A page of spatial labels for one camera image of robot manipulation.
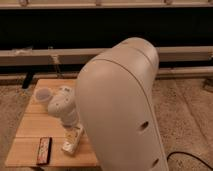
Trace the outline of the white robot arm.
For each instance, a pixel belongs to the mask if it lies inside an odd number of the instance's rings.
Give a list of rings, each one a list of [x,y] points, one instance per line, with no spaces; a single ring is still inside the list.
[[[66,127],[79,118],[103,171],[169,171],[152,103],[156,48],[128,38],[91,59],[48,113]]]

